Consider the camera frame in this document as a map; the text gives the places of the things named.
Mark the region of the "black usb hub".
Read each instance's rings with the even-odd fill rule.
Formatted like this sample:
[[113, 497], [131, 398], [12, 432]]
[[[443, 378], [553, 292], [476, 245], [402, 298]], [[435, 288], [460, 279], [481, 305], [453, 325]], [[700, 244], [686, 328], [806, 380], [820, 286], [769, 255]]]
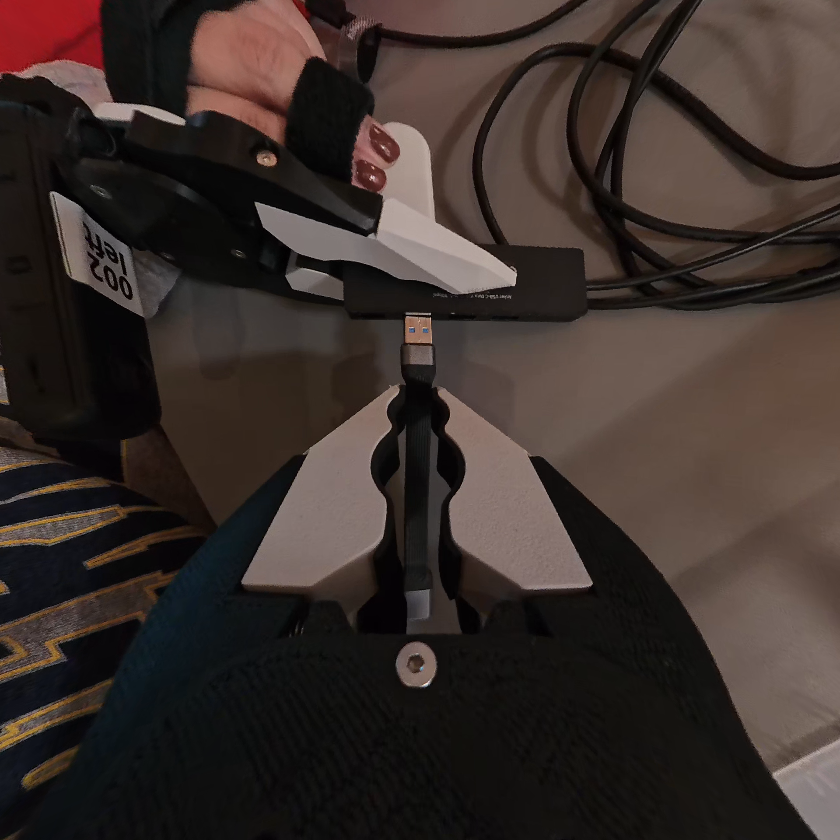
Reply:
[[343, 306], [352, 319], [433, 319], [490, 322], [572, 322], [588, 310], [585, 260], [578, 248], [480, 245], [518, 273], [514, 287], [456, 296], [423, 282], [348, 263], [342, 267]]

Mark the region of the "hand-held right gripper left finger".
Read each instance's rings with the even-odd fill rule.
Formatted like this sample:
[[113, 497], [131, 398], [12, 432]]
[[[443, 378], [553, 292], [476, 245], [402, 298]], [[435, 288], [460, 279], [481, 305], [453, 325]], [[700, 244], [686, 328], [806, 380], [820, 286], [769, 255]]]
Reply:
[[336, 602], [349, 619], [375, 596], [376, 565], [396, 544], [388, 486], [402, 408], [394, 385], [310, 447], [241, 580], [247, 592]]

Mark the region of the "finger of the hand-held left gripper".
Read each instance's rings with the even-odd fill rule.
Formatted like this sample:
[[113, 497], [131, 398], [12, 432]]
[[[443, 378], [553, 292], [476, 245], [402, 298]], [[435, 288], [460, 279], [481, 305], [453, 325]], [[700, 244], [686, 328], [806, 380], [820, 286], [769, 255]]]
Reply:
[[384, 200], [378, 227], [368, 235], [263, 203], [255, 209], [267, 233], [311, 259], [370, 266], [399, 280], [424, 282], [455, 295], [517, 283], [515, 269], [392, 197]]
[[290, 253], [286, 279], [300, 293], [343, 293], [342, 264]]

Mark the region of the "person's left hand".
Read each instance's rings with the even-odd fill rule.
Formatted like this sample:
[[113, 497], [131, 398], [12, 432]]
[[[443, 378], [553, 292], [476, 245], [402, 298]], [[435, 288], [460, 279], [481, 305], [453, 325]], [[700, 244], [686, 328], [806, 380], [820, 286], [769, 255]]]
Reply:
[[326, 60], [293, 2], [245, 2], [197, 22], [185, 115], [217, 112], [285, 147], [309, 170], [381, 193], [398, 142], [361, 82]]

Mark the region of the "red garment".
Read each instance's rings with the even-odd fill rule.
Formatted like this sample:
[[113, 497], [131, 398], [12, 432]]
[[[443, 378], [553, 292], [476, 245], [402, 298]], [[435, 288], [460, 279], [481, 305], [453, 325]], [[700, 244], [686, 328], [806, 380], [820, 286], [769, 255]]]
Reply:
[[100, 1], [2, 1], [1, 71], [54, 60], [102, 70]]

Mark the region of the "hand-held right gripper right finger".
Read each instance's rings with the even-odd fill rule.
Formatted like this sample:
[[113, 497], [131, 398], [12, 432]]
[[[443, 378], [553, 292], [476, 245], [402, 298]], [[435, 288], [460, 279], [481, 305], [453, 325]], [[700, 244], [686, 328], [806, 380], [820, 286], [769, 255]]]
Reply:
[[462, 633], [502, 602], [588, 592], [592, 578], [529, 452], [436, 390], [438, 569]]

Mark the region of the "navy patterned cloth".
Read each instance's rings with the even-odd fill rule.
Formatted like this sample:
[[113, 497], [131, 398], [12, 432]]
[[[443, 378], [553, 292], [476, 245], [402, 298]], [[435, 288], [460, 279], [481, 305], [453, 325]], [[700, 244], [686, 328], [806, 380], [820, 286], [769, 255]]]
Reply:
[[215, 522], [162, 427], [1, 429], [1, 837], [69, 768], [134, 636]]

